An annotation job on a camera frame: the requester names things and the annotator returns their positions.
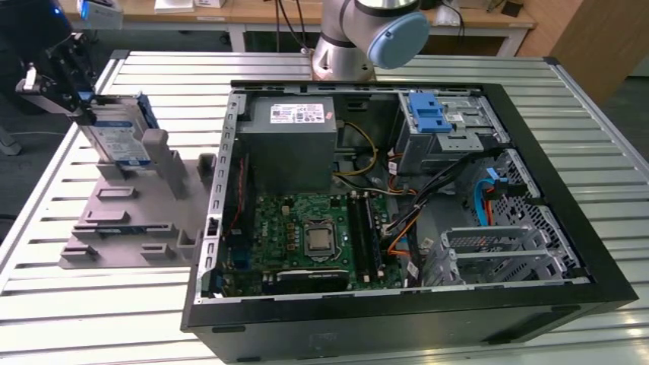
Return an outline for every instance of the green motherboard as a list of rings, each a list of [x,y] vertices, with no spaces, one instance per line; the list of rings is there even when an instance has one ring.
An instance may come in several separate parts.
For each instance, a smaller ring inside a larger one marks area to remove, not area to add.
[[[346,199],[346,195],[317,194],[257,196],[250,265],[248,270],[236,274],[240,295],[262,294],[258,273],[289,270],[346,270],[350,279],[348,290],[401,286],[401,270],[396,260],[385,262],[380,280],[364,282],[357,278]],[[380,227],[388,223],[386,201],[384,196],[377,195],[369,202],[372,218]],[[320,241],[314,241],[325,238],[322,235],[326,233],[322,232],[329,232],[332,246],[318,246]]]

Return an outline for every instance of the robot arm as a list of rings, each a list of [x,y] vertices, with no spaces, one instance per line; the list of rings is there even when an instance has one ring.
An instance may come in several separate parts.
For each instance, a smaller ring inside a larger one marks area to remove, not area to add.
[[[365,81],[373,65],[401,67],[426,44],[430,25],[418,0],[326,0],[313,54],[318,80]]]
[[[0,39],[14,50],[25,79],[16,92],[50,113],[64,113],[80,125],[93,123],[89,103],[94,72],[85,36],[72,26],[57,0],[0,0]]]

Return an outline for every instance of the motherboard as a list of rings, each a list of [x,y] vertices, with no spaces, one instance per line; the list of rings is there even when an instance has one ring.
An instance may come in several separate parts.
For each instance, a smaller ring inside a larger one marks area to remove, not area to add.
[[[400,287],[398,262],[385,262],[378,240],[364,238],[378,239],[385,205],[381,195],[257,196],[252,247],[230,254],[236,295]],[[365,222],[357,222],[357,210]]]

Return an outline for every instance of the power supply label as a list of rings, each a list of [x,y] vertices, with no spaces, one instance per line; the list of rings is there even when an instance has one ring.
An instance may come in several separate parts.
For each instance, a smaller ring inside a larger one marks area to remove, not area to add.
[[[270,107],[272,124],[301,124],[324,122],[324,104],[274,104]]]
[[[150,163],[142,143],[136,139],[136,128],[126,121],[97,121],[90,127],[92,134],[114,163],[140,167]]]

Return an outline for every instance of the blue drive bay latch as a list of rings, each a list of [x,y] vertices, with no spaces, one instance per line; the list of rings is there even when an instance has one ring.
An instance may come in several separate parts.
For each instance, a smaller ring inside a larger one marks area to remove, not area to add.
[[[449,133],[453,126],[444,118],[444,105],[430,93],[409,93],[409,108],[420,133]]]

